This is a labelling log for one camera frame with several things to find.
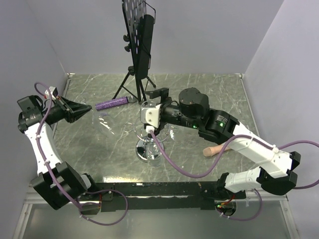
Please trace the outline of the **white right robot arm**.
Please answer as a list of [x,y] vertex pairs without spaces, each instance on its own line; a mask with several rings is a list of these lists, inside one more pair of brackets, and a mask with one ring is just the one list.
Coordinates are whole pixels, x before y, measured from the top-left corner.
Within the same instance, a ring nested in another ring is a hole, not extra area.
[[282,196],[295,188],[298,176],[293,170],[300,163],[299,153],[270,145],[229,113],[212,109],[208,96],[197,88],[181,91],[176,105],[168,94],[168,88],[147,91],[150,99],[160,98],[160,103],[141,108],[141,121],[154,141],[167,123],[193,128],[200,137],[221,145],[222,150],[230,148],[257,164],[248,171],[222,174],[216,186],[222,199],[259,188]]

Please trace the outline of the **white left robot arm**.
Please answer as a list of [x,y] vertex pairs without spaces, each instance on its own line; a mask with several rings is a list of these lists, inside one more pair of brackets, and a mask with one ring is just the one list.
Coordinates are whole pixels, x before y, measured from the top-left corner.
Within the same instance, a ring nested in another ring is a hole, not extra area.
[[32,179],[33,189],[55,210],[81,195],[87,200],[98,196],[98,187],[92,177],[80,175],[56,150],[51,125],[66,120],[73,123],[88,113],[92,107],[57,96],[52,108],[44,108],[43,100],[36,95],[17,101],[21,108],[18,129],[31,142],[36,162],[37,177]]

